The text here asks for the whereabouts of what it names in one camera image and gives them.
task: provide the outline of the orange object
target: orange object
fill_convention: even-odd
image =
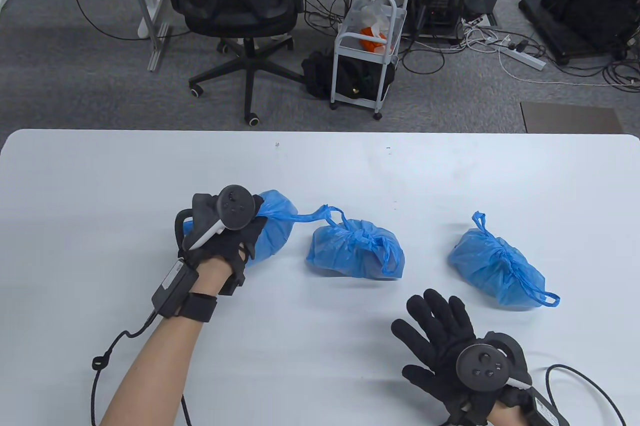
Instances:
[[[373,36],[374,38],[382,38],[382,40],[386,40],[387,37],[385,36],[384,33],[380,33],[380,36],[375,36],[373,34],[373,31],[371,31],[371,27],[368,26],[366,28],[362,28],[360,33],[362,35],[366,35],[366,36]],[[360,44],[362,45],[362,47],[367,50],[370,53],[375,53],[376,52],[376,48],[378,47],[384,47],[384,45],[382,43],[375,43],[373,41],[367,41],[367,40],[360,40]]]

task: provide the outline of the blue plastic bag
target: blue plastic bag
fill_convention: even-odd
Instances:
[[[262,196],[264,203],[260,207],[258,216],[266,216],[269,221],[267,221],[262,233],[258,236],[258,241],[255,242],[255,258],[249,259],[246,264],[247,267],[273,256],[281,250],[289,239],[293,229],[293,221],[282,220],[277,216],[298,214],[298,210],[293,203],[275,189],[260,193],[260,196]]]
[[[396,236],[370,221],[347,220],[313,232],[306,260],[318,268],[333,269],[343,275],[371,280],[402,278],[405,253]]]
[[[476,211],[477,228],[462,235],[448,262],[473,286],[503,306],[557,307],[560,296],[545,291],[545,278],[516,248],[485,228],[485,214]]]

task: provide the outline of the plastic bag handle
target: plastic bag handle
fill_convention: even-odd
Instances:
[[[398,255],[395,244],[393,244],[389,238],[382,237],[381,242],[382,247],[384,247],[384,266],[382,266],[382,274],[385,276],[391,276],[398,268],[400,255]],[[391,255],[393,255],[393,260],[395,261],[395,268],[393,270],[389,269],[389,260],[391,259]]]
[[[329,205],[322,205],[311,214],[288,214],[279,211],[272,211],[264,214],[258,213],[258,216],[265,216],[266,218],[272,218],[272,220],[293,221],[294,223],[313,223],[314,221],[325,220],[332,227],[337,227],[338,224],[336,224],[336,222],[331,218],[331,213],[334,211],[340,212],[345,229],[350,231],[351,229],[347,222],[347,218],[345,217],[345,212],[340,208]]]
[[[522,286],[522,289],[524,290],[526,295],[529,296],[533,301],[549,308],[555,308],[560,304],[560,296],[555,293],[551,293],[550,291],[544,291],[538,288],[533,283],[531,283],[526,276],[522,275],[518,268],[513,268],[512,266],[510,266],[509,268],[510,270],[512,270],[516,278],[518,278],[518,281],[520,282],[520,285]],[[538,293],[541,296],[544,296],[544,298],[551,298],[552,301],[548,302],[540,300],[540,298],[535,296],[532,291]]]
[[[487,231],[487,227],[485,226],[487,224],[487,216],[484,213],[480,213],[479,211],[476,211],[473,214],[473,216],[471,216],[471,219],[473,220],[475,225],[478,227],[478,229],[483,232],[483,234],[494,237],[494,235],[492,235],[489,231]],[[557,307],[557,305],[560,304],[560,296],[558,296],[555,293],[551,293],[549,291],[543,291],[542,289],[538,288],[533,283],[531,283],[530,280],[525,275],[522,274],[519,268],[513,267],[514,262],[512,261],[511,256],[503,246],[502,246],[501,253],[507,257],[509,270],[513,273],[513,275],[519,281],[520,286],[522,286],[522,289],[527,296],[529,296],[536,303],[539,303],[540,305],[546,306],[549,308],[555,308]],[[540,296],[544,296],[545,298],[551,298],[552,301],[549,302],[549,301],[540,300],[540,298],[534,295],[534,293],[537,293]]]
[[[471,216],[471,219],[480,231],[482,231],[486,235],[493,236],[489,231],[487,231],[487,228],[485,227],[485,224],[487,223],[486,214],[476,211],[473,216]]]

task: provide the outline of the chair wheel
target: chair wheel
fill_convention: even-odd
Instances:
[[[215,47],[215,50],[219,53],[226,54],[229,52],[229,46],[224,43],[224,41],[220,40],[220,42],[217,44],[217,47]]]
[[[244,117],[244,120],[249,126],[258,126],[258,123],[260,123],[260,118],[255,113],[249,113]]]
[[[191,87],[191,94],[194,97],[199,98],[202,96],[202,93],[204,93],[204,90],[199,84],[194,84],[194,86]]]

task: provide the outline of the human hand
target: human hand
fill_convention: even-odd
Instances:
[[[429,370],[407,365],[402,369],[402,376],[442,401],[452,415],[450,420],[453,424],[462,419],[460,413],[467,404],[486,419],[500,392],[473,392],[462,384],[456,371],[458,356],[476,341],[464,303],[456,296],[451,296],[447,302],[437,291],[427,289],[422,297],[415,295],[409,298],[406,309],[428,340],[402,319],[391,324],[391,332]]]
[[[201,272],[199,265],[210,262],[211,259],[226,262],[231,268],[231,278],[226,282],[220,294],[232,294],[235,287],[242,286],[244,282],[245,264],[249,257],[253,258],[256,254],[256,241],[265,227],[267,218],[256,217],[264,200],[262,196],[254,195],[254,211],[251,212],[252,219],[249,224],[239,230],[226,228],[220,234],[214,234],[201,247],[189,250],[189,245],[194,244],[198,239],[195,236],[202,235],[218,217],[217,200],[217,196],[194,195],[193,208],[178,213],[175,219],[178,256],[183,257],[191,268],[198,268],[198,272]],[[185,236],[183,223],[186,218],[193,218],[193,229]]]

